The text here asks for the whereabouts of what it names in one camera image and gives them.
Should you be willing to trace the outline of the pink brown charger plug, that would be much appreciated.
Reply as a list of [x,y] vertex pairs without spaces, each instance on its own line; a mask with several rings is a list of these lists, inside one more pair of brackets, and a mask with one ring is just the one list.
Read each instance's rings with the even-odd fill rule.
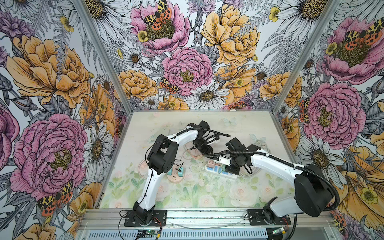
[[216,165],[216,163],[215,163],[214,161],[212,161],[212,160],[209,160],[209,161],[207,162],[207,167],[208,167],[208,168],[212,168],[212,169],[214,169],[214,168],[215,168],[215,165]]

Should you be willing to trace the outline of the white blue power strip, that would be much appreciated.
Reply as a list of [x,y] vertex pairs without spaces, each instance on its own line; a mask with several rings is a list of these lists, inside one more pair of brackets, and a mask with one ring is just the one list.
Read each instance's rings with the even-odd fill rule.
[[219,177],[228,178],[231,180],[237,179],[237,175],[224,171],[223,167],[215,166],[214,168],[211,168],[211,167],[205,166],[205,171],[210,174],[217,175]]

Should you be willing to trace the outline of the teal charger plug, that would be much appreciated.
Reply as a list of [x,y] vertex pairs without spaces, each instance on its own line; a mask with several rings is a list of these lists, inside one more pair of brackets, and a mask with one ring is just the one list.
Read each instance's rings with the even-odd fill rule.
[[184,176],[184,168],[183,167],[180,167],[178,169],[178,176],[181,177],[181,178]]
[[171,168],[171,169],[167,172],[167,175],[168,175],[168,176],[172,176],[172,175],[173,175],[173,168]]

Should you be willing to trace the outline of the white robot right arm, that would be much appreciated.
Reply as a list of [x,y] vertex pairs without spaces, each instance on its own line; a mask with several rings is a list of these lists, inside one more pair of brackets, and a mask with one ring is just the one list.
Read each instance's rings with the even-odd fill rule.
[[243,166],[265,170],[294,188],[290,197],[274,197],[264,206],[265,216],[284,217],[293,214],[306,214],[318,217],[322,212],[332,211],[340,204],[340,195],[336,188],[315,165],[298,165],[280,159],[250,145],[246,147],[237,138],[226,143],[227,151],[220,157],[228,159],[227,170],[238,174]]

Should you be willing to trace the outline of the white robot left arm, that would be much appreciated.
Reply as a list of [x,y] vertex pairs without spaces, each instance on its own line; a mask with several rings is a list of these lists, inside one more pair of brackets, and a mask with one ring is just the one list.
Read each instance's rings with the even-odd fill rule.
[[202,155],[211,154],[214,152],[211,143],[218,141],[221,136],[230,137],[229,134],[211,130],[205,121],[198,125],[190,123],[184,130],[173,135],[159,135],[145,153],[145,162],[149,167],[148,177],[143,193],[131,211],[133,221],[141,225],[148,225],[151,222],[160,183],[174,166],[179,147],[191,142],[192,148],[197,149]]

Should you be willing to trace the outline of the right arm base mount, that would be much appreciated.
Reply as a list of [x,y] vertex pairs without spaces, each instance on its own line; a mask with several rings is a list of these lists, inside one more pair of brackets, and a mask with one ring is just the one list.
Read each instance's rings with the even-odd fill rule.
[[291,224],[291,219],[288,215],[277,217],[273,212],[264,209],[248,209],[245,217],[251,226],[289,226]]

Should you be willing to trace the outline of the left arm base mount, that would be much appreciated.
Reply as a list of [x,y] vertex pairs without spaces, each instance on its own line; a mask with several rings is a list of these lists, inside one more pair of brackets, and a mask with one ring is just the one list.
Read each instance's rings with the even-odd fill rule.
[[164,227],[167,222],[167,210],[152,210],[138,213],[129,211],[125,217],[125,227]]

